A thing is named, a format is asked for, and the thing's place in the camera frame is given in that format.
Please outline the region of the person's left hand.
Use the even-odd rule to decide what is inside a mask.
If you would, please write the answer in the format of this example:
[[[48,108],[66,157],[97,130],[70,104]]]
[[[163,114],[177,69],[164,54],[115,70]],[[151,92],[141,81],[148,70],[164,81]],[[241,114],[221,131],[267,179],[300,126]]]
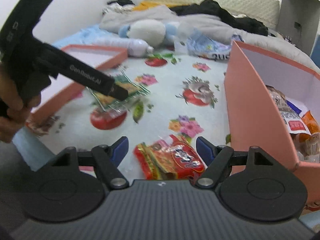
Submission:
[[[8,106],[7,118],[1,116],[1,141],[10,143],[24,127],[31,110],[41,103],[41,94],[34,96],[26,105],[20,98],[14,81],[1,62],[1,99]]]

